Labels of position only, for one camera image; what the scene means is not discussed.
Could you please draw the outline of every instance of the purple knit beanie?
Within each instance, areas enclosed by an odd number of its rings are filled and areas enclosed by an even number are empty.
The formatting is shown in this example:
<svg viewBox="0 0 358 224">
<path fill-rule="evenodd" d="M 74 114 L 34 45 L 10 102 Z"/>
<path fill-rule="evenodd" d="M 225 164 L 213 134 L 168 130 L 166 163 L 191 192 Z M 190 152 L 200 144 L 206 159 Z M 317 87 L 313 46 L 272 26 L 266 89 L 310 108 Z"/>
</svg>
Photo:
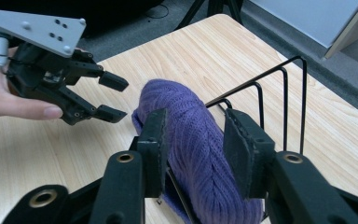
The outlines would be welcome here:
<svg viewBox="0 0 358 224">
<path fill-rule="evenodd" d="M 201 223 L 260 223 L 262 202 L 244 200 L 238 193 L 223 153 L 223 133 L 205 104 L 182 84 L 153 79 L 146 83 L 132 114 L 138 133 L 147 115 L 161 108 L 168 110 L 168 161 Z M 189 223 L 179 202 L 169 193 L 164 200 Z"/>
</svg>

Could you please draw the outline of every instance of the black plastic part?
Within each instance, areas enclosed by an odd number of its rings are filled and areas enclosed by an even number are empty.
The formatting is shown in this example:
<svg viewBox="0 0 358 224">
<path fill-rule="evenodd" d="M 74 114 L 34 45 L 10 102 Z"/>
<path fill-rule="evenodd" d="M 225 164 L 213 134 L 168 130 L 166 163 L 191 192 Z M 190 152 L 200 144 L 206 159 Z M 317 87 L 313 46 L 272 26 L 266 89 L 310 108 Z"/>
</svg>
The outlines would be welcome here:
<svg viewBox="0 0 358 224">
<path fill-rule="evenodd" d="M 100 82 L 123 91 L 124 78 L 104 72 L 92 60 L 92 54 L 75 50 L 72 58 L 63 58 L 29 43 L 19 46 L 7 70 L 8 85 L 24 98 L 46 101 L 62 109 L 62 120 L 74 125 L 84 119 L 101 119 L 116 123 L 127 113 L 101 105 L 98 109 L 69 90 L 81 77 L 100 77 Z"/>
<path fill-rule="evenodd" d="M 137 151 L 144 159 L 145 197 L 157 198 L 164 190 L 168 147 L 165 141 L 167 110 L 151 112 L 138 139 Z"/>
<path fill-rule="evenodd" d="M 107 163 L 89 223 L 145 223 L 143 161 L 136 151 L 121 151 Z"/>
<path fill-rule="evenodd" d="M 4 224 L 68 223 L 68 190 L 60 185 L 46 185 L 27 193 L 7 215 Z"/>
<path fill-rule="evenodd" d="M 71 207 L 71 224 L 86 224 L 89 223 L 91 211 L 97 197 L 102 179 L 97 179 L 94 182 L 86 185 L 71 193 L 70 207 Z"/>
<path fill-rule="evenodd" d="M 109 72 L 102 74 L 99 83 L 116 91 L 124 91 L 129 86 L 126 79 Z"/>
<path fill-rule="evenodd" d="M 242 198 L 266 197 L 266 165 L 275 157 L 274 147 L 274 141 L 249 115 L 226 110 L 223 149 Z"/>
<path fill-rule="evenodd" d="M 358 223 L 358 215 L 306 157 L 278 152 L 270 171 L 271 223 Z"/>
</svg>

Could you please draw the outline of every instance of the light wood surface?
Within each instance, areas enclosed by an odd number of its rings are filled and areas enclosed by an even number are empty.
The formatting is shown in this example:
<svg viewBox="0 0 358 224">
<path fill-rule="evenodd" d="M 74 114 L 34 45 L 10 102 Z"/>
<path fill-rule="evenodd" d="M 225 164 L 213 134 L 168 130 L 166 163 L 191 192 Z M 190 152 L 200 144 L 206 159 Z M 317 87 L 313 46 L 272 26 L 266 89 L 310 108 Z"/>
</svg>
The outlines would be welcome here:
<svg viewBox="0 0 358 224">
<path fill-rule="evenodd" d="M 127 150 L 136 132 L 131 112 L 142 87 L 152 78 L 187 85 L 205 103 L 286 59 L 230 17 L 204 21 L 130 49 L 101 62 L 126 78 L 123 92 L 83 78 L 73 90 L 94 105 L 106 104 L 129 115 L 120 123 L 91 119 L 69 126 L 62 120 L 0 118 L 0 222 L 27 192 L 61 184 L 70 192 L 101 177 L 108 158 Z M 289 72 L 288 149 L 298 151 L 301 71 Z M 265 93 L 266 131 L 282 149 L 282 75 L 261 82 Z M 258 120 L 255 90 L 229 97 L 234 108 Z M 215 113 L 221 122 L 222 115 Z M 305 155 L 334 186 L 358 195 L 358 110 L 314 78 L 308 79 Z M 146 201 L 146 223 L 181 223 L 163 203 Z"/>
</svg>

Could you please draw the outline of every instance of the finger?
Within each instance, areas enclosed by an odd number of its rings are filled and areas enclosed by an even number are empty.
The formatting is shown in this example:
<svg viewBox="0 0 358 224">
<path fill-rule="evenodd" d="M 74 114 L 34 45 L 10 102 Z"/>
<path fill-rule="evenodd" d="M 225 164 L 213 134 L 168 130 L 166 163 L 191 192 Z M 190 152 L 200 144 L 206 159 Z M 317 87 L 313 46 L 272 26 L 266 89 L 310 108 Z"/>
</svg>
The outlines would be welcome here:
<svg viewBox="0 0 358 224">
<path fill-rule="evenodd" d="M 0 104 L 0 114 L 22 119 L 58 119 L 62 110 L 47 102 L 10 95 L 5 104 Z"/>
<path fill-rule="evenodd" d="M 13 57 L 14 53 L 16 53 L 17 47 L 8 49 L 8 56 Z"/>
</svg>

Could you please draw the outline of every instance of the metal bracket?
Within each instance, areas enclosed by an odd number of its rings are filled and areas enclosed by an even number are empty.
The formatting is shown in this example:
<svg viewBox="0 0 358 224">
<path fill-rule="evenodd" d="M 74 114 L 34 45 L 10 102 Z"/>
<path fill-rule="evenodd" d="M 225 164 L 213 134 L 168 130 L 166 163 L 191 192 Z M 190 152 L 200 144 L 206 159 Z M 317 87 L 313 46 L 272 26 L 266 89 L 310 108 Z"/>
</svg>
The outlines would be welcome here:
<svg viewBox="0 0 358 224">
<path fill-rule="evenodd" d="M 86 28 L 84 19 L 0 10 L 0 31 L 69 58 Z"/>
</svg>

